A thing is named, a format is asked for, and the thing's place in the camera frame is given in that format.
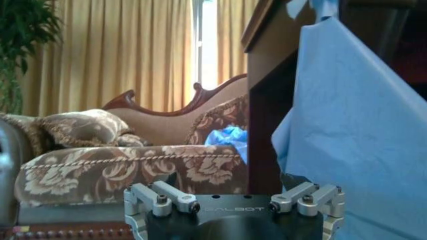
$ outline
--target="window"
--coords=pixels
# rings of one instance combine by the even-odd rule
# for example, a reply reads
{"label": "window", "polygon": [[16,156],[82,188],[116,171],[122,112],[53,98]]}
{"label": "window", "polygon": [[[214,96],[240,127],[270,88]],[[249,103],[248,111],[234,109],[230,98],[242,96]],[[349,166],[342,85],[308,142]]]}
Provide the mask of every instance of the window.
{"label": "window", "polygon": [[194,79],[206,90],[217,86],[217,3],[194,0]]}

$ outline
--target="wooden cabinet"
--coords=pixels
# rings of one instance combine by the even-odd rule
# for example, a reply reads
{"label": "wooden cabinet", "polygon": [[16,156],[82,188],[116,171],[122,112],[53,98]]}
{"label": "wooden cabinet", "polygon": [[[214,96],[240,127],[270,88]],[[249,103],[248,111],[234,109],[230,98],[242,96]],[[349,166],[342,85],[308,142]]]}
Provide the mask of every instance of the wooden cabinet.
{"label": "wooden cabinet", "polygon": [[[301,26],[314,23],[308,3],[296,19],[286,0],[258,0],[241,37],[248,53],[248,191],[281,191],[270,135],[292,107]],[[388,61],[400,37],[412,0],[352,0],[340,6],[340,20],[373,52]]]}

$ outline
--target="sofa cushion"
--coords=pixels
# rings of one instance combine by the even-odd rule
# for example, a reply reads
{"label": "sofa cushion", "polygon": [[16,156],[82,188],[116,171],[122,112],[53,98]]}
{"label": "sofa cushion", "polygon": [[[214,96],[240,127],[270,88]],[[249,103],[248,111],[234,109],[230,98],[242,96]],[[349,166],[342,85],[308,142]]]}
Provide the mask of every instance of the sofa cushion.
{"label": "sofa cushion", "polygon": [[133,132],[116,115],[101,109],[46,116],[41,126],[54,143],[70,148],[117,146],[117,137]]}
{"label": "sofa cushion", "polygon": [[37,117],[0,113],[0,119],[24,132],[34,157],[52,149],[54,145],[53,139],[41,128]]}
{"label": "sofa cushion", "polygon": [[186,193],[240,194],[246,188],[246,166],[232,146],[84,147],[24,164],[14,195],[30,206],[122,202],[126,186],[173,172]]}
{"label": "sofa cushion", "polygon": [[209,133],[213,130],[224,129],[228,125],[246,129],[249,116],[248,101],[249,98],[245,94],[202,113],[193,121],[185,144],[202,145]]}

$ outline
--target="blue tarp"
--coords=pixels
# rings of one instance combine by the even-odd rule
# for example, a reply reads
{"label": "blue tarp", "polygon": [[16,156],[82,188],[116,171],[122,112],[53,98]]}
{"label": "blue tarp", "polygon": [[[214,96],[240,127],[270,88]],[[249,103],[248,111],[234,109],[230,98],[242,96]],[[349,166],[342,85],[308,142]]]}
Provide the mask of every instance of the blue tarp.
{"label": "blue tarp", "polygon": [[272,144],[282,172],[341,186],[338,240],[427,239],[427,103],[334,17],[301,28]]}

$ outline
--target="carved wooden backrest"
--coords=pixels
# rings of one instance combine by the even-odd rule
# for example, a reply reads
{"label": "carved wooden backrest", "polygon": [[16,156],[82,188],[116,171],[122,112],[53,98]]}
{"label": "carved wooden backrest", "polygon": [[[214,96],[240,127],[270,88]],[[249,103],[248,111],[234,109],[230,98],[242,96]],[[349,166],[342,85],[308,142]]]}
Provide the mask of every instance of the carved wooden backrest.
{"label": "carved wooden backrest", "polygon": [[157,112],[141,107],[129,90],[113,98],[102,107],[134,128],[138,136],[154,145],[181,145],[196,117],[218,104],[248,93],[246,75],[232,77],[217,88],[205,90],[193,85],[194,96],[189,104],[173,112]]}

